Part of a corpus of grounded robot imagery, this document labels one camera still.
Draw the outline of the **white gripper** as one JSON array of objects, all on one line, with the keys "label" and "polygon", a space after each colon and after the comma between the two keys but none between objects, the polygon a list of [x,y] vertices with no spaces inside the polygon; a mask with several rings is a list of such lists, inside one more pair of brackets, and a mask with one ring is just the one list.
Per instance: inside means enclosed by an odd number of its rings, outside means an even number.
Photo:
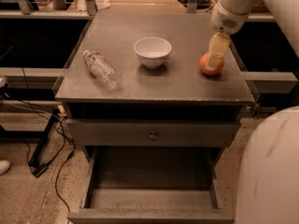
[{"label": "white gripper", "polygon": [[228,49],[231,38],[229,35],[237,33],[245,23],[249,13],[234,14],[225,9],[220,2],[214,6],[211,16],[211,26],[214,34],[209,41],[208,55],[206,60],[206,69],[208,71],[216,70]]}]

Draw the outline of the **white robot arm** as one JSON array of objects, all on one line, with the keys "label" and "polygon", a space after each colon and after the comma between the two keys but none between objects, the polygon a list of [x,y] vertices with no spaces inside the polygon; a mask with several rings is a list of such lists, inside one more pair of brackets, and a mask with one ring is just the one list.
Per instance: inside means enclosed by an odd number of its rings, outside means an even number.
[{"label": "white robot arm", "polygon": [[[238,32],[257,0],[218,0],[212,13],[217,32],[201,68],[219,69],[229,35]],[[263,0],[299,56],[299,0]],[[235,205],[235,224],[299,224],[299,107],[265,119],[244,150]]]}]

